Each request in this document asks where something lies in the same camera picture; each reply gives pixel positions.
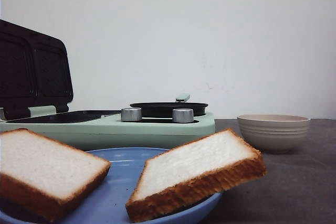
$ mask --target silver knob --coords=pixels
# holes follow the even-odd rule
[[[141,108],[121,109],[121,120],[123,122],[138,122],[142,120]]]
[[[192,123],[194,122],[194,111],[192,109],[174,109],[174,123]]]

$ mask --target black pan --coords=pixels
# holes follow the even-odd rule
[[[133,108],[141,108],[145,118],[171,118],[173,109],[193,109],[194,116],[205,115],[206,103],[195,102],[144,102],[132,103]]]

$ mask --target bread crust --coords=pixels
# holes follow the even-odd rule
[[[136,189],[125,205],[130,220],[132,222],[150,220],[158,216],[171,213],[181,207],[191,205],[214,193],[228,190],[248,180],[264,176],[267,173],[267,170],[263,162],[261,152],[252,148],[242,138],[235,134],[232,129],[226,129],[224,131],[231,131],[239,138],[242,144],[250,147],[254,152],[253,158],[246,158],[232,165],[205,172],[193,179],[166,188],[157,194],[147,196],[142,200],[134,200],[134,197],[138,191],[138,186],[141,185],[141,177],[143,176],[143,172],[145,171],[148,161],[152,158],[149,159],[145,162],[145,166],[140,175]],[[170,152],[176,148],[180,148],[184,145],[200,141],[206,137],[207,136],[199,140],[188,142],[167,152]]]
[[[29,131],[27,129],[17,129],[14,131],[28,131],[31,134],[35,134],[39,137],[45,137],[39,135],[35,132]],[[10,132],[2,132],[0,136],[3,134],[8,134]],[[68,148],[73,148],[78,150],[72,146],[68,146],[62,142],[51,139],[49,137],[45,137],[51,141],[57,142],[58,144],[64,145]],[[49,222],[54,222],[55,220],[63,217],[68,212],[74,210],[79,204],[96,188],[98,187],[104,178],[106,177],[109,169],[110,162],[104,158],[100,158],[94,156],[90,153],[86,153],[95,158],[101,159],[106,162],[106,165],[103,169],[97,171],[96,175],[92,177],[91,181],[84,186],[80,187],[75,193],[67,198],[55,198],[46,192],[39,190],[23,181],[20,181],[8,174],[0,173],[0,197],[9,199],[28,211],[31,211],[39,216],[44,217]]]

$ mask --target blue plate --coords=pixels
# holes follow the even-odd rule
[[[131,223],[125,203],[132,194],[146,159],[166,151],[160,148],[112,148],[90,151],[112,162],[103,183],[72,213],[59,224]],[[214,194],[205,201],[173,215],[145,221],[145,224],[185,224],[198,223],[218,203],[222,194]],[[0,202],[1,223],[45,223],[11,203]]]

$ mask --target white wall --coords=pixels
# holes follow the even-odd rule
[[[216,118],[336,118],[336,0],[1,0],[1,18],[66,44],[71,110],[189,92]]]

